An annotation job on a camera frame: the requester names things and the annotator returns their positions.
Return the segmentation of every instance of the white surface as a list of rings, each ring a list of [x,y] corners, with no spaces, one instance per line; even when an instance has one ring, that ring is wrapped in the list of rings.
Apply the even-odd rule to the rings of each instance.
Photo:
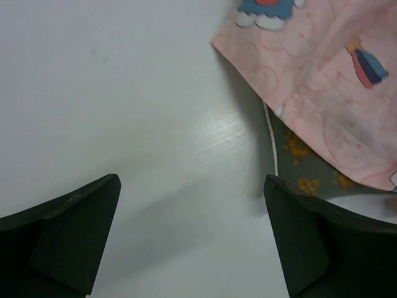
[[[95,298],[287,297],[263,108],[209,44],[236,5],[0,2],[0,216],[119,174]]]

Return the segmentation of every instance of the pink cloth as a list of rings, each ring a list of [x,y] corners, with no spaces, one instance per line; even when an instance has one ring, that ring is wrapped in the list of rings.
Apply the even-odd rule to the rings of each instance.
[[[290,1],[283,20],[244,0],[213,45],[326,161],[397,190],[397,1]]]

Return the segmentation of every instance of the cartoon character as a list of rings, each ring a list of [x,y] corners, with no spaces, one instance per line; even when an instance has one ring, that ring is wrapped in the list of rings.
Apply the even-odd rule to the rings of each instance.
[[[352,55],[355,72],[367,89],[371,89],[373,85],[379,84],[389,77],[389,73],[378,59],[364,50],[361,39],[358,38],[349,42],[346,50]]]
[[[278,32],[287,26],[293,6],[304,8],[306,3],[307,0],[243,0],[237,9],[236,24],[243,28],[256,24],[264,30]]]
[[[395,188],[393,189],[394,192],[397,192],[397,172],[390,176],[390,181],[393,183]]]

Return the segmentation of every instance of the white table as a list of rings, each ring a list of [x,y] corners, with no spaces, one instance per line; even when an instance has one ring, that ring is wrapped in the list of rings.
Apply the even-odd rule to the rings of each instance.
[[[261,102],[209,44],[236,5],[0,2],[0,216],[119,174],[92,297],[288,297]]]

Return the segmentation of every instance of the blue skirt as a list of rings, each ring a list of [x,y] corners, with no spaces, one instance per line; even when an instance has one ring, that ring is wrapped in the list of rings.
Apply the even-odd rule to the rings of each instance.
[[[287,20],[292,17],[293,0],[279,0],[279,3],[273,6],[259,5],[255,0],[244,0],[238,7],[239,12],[246,14],[265,14],[268,17],[278,17]]]

